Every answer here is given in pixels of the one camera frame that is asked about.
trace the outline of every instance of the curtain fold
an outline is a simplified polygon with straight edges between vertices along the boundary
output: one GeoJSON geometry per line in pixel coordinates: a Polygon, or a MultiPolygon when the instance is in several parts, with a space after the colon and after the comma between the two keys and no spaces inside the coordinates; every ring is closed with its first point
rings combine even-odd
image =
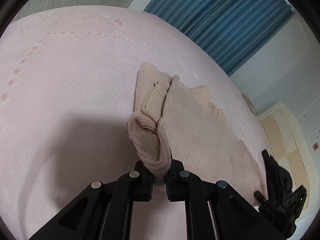
{"type": "Polygon", "coordinates": [[[285,0],[151,0],[145,11],[184,33],[229,76],[294,15],[285,0]]]}

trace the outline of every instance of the silver screw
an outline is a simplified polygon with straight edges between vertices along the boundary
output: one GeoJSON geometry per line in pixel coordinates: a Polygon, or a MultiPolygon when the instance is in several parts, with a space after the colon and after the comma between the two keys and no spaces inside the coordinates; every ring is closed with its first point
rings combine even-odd
{"type": "Polygon", "coordinates": [[[188,171],[180,171],[181,177],[187,178],[187,177],[189,177],[189,175],[190,175],[190,173],[188,171]]]}
{"type": "Polygon", "coordinates": [[[100,188],[101,182],[100,181],[94,181],[91,183],[92,188],[100,188]]]}
{"type": "Polygon", "coordinates": [[[217,184],[218,184],[218,187],[221,187],[221,188],[226,188],[228,186],[228,184],[224,180],[219,180],[217,184]]]}
{"type": "Polygon", "coordinates": [[[131,178],[136,178],[136,177],[139,176],[139,172],[137,172],[137,171],[131,171],[129,175],[130,175],[131,178]]]}

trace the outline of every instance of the blue curtain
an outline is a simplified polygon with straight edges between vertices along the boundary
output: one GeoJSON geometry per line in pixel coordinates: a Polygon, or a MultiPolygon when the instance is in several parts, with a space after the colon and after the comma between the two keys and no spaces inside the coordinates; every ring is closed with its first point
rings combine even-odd
{"type": "Polygon", "coordinates": [[[229,76],[294,15],[285,0],[152,0],[145,11],[188,36],[229,76]]]}

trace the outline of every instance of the white and beige headboard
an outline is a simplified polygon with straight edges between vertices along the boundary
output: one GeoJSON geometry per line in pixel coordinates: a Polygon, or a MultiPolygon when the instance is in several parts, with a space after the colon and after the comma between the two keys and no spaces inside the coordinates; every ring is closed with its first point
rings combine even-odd
{"type": "Polygon", "coordinates": [[[299,220],[315,210],[319,182],[315,164],[302,136],[297,119],[283,103],[277,103],[258,116],[268,138],[270,154],[290,172],[293,191],[301,184],[307,199],[299,220]]]}

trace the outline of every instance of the ribbed fabric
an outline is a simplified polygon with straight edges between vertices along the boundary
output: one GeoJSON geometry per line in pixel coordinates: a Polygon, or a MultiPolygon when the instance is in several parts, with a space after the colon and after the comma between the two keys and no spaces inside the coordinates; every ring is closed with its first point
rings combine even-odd
{"type": "Polygon", "coordinates": [[[189,89],[179,76],[142,64],[129,138],[140,159],[164,188],[171,154],[202,180],[227,181],[250,204],[256,190],[267,197],[267,184],[244,143],[236,138],[223,112],[209,102],[207,87],[189,89]]]}
{"type": "Polygon", "coordinates": [[[294,15],[285,0],[151,0],[145,11],[188,36],[229,76],[294,15]]]}

